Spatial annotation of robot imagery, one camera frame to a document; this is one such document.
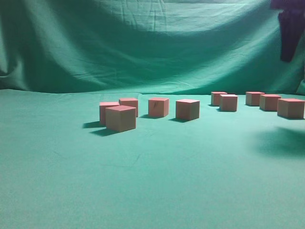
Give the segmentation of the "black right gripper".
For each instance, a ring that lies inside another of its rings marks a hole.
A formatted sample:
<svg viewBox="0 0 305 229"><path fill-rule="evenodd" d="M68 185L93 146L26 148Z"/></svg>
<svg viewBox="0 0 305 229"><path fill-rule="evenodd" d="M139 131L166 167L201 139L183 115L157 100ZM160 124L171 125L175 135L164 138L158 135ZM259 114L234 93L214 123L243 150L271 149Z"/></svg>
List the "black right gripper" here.
<svg viewBox="0 0 305 229"><path fill-rule="evenodd" d="M302 25L300 23L305 22L305 1L272 0L270 1L270 8L272 10L282 10L278 14L281 32L281 60L291 62L302 36Z"/></svg>

